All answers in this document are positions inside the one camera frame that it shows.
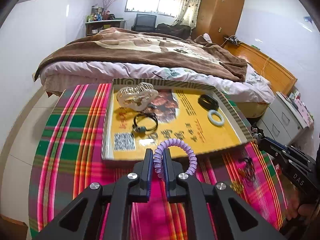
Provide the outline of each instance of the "window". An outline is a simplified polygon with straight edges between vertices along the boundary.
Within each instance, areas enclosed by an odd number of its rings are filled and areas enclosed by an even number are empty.
[[[176,17],[179,0],[127,0],[125,12],[148,12]]]

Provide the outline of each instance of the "curtain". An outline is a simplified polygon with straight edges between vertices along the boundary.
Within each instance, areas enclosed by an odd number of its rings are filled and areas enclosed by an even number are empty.
[[[201,0],[179,1],[179,14],[172,25],[188,25],[191,29],[195,28]]]

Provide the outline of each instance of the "purple spiral bracelet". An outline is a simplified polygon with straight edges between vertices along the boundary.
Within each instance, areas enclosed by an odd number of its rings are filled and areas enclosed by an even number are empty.
[[[196,172],[197,164],[198,164],[196,155],[194,154],[193,150],[191,150],[191,147],[188,144],[186,144],[184,141],[173,138],[173,139],[167,139],[161,142],[155,149],[155,153],[153,155],[154,157],[153,166],[156,168],[156,173],[158,174],[158,177],[159,178],[164,177],[164,174],[163,174],[164,170],[162,166],[162,154],[164,152],[164,149],[169,148],[170,146],[178,146],[186,152],[186,154],[189,157],[189,163],[190,163],[186,173],[189,175],[193,175]]]

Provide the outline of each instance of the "gray drawer cabinet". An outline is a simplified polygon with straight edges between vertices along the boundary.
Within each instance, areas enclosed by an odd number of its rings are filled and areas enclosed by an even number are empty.
[[[300,113],[279,92],[257,126],[265,136],[284,145],[292,144],[308,128]]]

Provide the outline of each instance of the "qr code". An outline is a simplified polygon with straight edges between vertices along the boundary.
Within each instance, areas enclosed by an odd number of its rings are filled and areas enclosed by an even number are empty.
[[[136,149],[133,133],[115,133],[114,140],[115,151],[134,151]]]

